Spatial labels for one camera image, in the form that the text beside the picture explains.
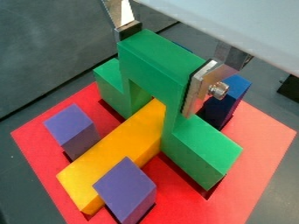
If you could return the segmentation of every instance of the red square base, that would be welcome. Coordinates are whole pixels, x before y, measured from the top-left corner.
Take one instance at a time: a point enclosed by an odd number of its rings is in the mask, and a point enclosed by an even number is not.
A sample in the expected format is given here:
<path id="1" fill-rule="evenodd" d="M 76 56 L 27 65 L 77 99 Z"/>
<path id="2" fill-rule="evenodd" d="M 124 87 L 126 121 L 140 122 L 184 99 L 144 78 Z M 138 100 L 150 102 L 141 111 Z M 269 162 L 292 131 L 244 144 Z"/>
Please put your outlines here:
<path id="1" fill-rule="evenodd" d="M 65 221 L 69 224 L 116 223 L 105 208 L 86 220 L 56 179 L 56 174 L 69 161 L 42 121 L 73 102 L 89 116 L 100 136 L 104 137 L 118 125 L 118 120 L 98 104 L 98 90 L 93 83 L 14 130 L 13 140 Z M 241 102 L 221 132 L 244 150 L 208 200 L 158 157 L 145 165 L 144 172 L 156 183 L 157 193 L 156 206 L 142 223 L 238 224 L 246 221 L 294 138 L 294 131 Z"/>

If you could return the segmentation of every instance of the blue block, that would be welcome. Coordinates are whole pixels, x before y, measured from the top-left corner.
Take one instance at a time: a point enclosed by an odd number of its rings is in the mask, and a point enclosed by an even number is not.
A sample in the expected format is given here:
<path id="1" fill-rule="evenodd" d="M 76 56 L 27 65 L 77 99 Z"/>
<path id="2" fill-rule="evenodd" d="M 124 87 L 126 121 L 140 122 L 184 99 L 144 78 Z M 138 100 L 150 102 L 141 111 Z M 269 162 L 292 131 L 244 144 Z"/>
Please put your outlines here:
<path id="1" fill-rule="evenodd" d="M 72 160 L 100 139 L 93 122 L 76 104 L 50 117 L 44 125 Z"/>
<path id="2" fill-rule="evenodd" d="M 202 103 L 197 113 L 198 117 L 217 130 L 221 130 L 229 121 L 238 102 L 250 86 L 250 82 L 238 75 L 232 75 L 222 82 L 229 86 L 224 99 L 218 101 L 210 97 Z"/>
<path id="3" fill-rule="evenodd" d="M 128 157 L 116 164 L 93 188 L 122 224 L 134 224 L 154 204 L 154 183 Z"/>
<path id="4" fill-rule="evenodd" d="M 180 45 L 178 43 L 173 42 L 180 48 L 182 48 L 185 51 L 188 51 L 189 53 L 192 53 L 192 50 L 188 49 L 185 46 Z"/>

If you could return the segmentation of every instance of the gray surface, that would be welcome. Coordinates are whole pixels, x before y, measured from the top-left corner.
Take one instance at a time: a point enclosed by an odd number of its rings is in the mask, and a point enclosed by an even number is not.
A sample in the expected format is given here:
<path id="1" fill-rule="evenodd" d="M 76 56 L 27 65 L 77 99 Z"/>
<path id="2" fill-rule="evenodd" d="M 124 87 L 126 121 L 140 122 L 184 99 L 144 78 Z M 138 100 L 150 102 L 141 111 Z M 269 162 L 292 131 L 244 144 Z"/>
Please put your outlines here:
<path id="1" fill-rule="evenodd" d="M 132 5 L 152 31 L 173 23 Z M 114 53 L 98 0 L 0 1 L 0 118 Z"/>
<path id="2" fill-rule="evenodd" d="M 186 46 L 204 59 L 213 54 L 216 40 L 182 24 L 164 31 L 162 36 Z M 241 72 L 241 76 L 253 82 L 245 101 L 297 131 L 299 104 L 276 93 L 278 81 L 286 77 L 286 73 L 258 59 L 253 59 Z M 92 81 L 92 74 L 88 73 L 0 122 L 0 207 L 3 217 L 9 220 L 7 223 L 64 223 L 9 133 Z M 297 149 L 299 138 L 296 137 L 248 218 L 249 224 L 299 223 Z"/>

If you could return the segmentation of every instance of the block puzzle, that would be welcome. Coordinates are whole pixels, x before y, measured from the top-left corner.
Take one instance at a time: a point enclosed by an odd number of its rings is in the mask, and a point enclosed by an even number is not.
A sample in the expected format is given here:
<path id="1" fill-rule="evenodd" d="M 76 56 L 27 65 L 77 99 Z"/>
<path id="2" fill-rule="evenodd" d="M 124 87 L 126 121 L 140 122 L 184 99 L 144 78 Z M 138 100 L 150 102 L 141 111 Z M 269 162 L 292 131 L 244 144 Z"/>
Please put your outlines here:
<path id="1" fill-rule="evenodd" d="M 250 86 L 250 82 L 238 75 L 232 75 L 222 82 L 229 86 L 224 99 L 218 101 L 210 97 L 202 103 L 197 113 L 198 117 L 217 130 L 221 130 L 229 121 L 238 102 Z"/>
<path id="2" fill-rule="evenodd" d="M 136 224 L 154 204 L 154 183 L 128 157 L 116 164 L 93 188 L 122 224 Z"/>
<path id="3" fill-rule="evenodd" d="M 117 42 L 117 52 L 122 81 L 132 81 L 166 107 L 161 151 L 209 190 L 241 148 L 196 115 L 185 119 L 180 113 L 189 74 L 204 59 L 148 30 Z M 124 95 L 130 97 L 129 89 Z"/>
<path id="4" fill-rule="evenodd" d="M 60 157 L 58 145 L 53 142 L 48 131 L 44 131 L 42 121 L 49 118 L 53 110 L 68 106 L 70 102 L 81 105 L 84 111 L 89 111 L 89 115 L 94 117 L 102 111 L 97 107 L 97 100 L 97 87 L 96 83 L 92 83 L 11 132 L 19 152 L 23 154 L 62 218 L 69 224 L 112 224 L 114 222 L 105 209 L 86 220 L 57 183 L 54 175 L 64 169 L 66 161 Z M 105 127 L 106 131 L 104 132 L 108 133 L 110 127 L 101 125 L 100 120 L 102 119 L 113 123 L 110 120 L 113 118 L 104 112 L 100 119 L 94 120 L 96 126 Z M 224 133 L 244 146 L 244 150 L 208 201 L 196 192 L 196 186 L 185 182 L 176 170 L 168 166 L 168 162 L 164 163 L 158 157 L 154 157 L 145 165 L 142 171 L 156 183 L 157 193 L 156 206 L 144 217 L 142 224 L 222 224 L 222 221 L 225 223 L 246 223 L 246 218 L 296 133 L 242 101 L 233 114 L 233 126 L 229 125 L 224 129 Z"/>
<path id="5" fill-rule="evenodd" d="M 98 132 L 93 122 L 76 104 L 69 105 L 44 125 L 70 160 L 98 141 Z"/>
<path id="6" fill-rule="evenodd" d="M 153 99 L 57 174 L 78 210 L 94 214 L 104 206 L 92 185 L 128 157 L 141 167 L 160 151 L 164 105 Z"/>

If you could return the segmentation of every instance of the yellow bar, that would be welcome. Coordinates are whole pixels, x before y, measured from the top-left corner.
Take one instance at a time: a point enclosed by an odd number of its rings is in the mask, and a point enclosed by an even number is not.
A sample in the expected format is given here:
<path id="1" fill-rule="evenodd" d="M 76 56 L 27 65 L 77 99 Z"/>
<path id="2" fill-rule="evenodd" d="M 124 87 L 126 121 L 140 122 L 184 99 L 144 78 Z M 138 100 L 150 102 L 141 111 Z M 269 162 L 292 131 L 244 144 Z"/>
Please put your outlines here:
<path id="1" fill-rule="evenodd" d="M 160 151 L 164 105 L 153 99 L 57 174 L 78 210 L 94 214 L 104 201 L 92 185 L 124 157 L 141 167 Z"/>

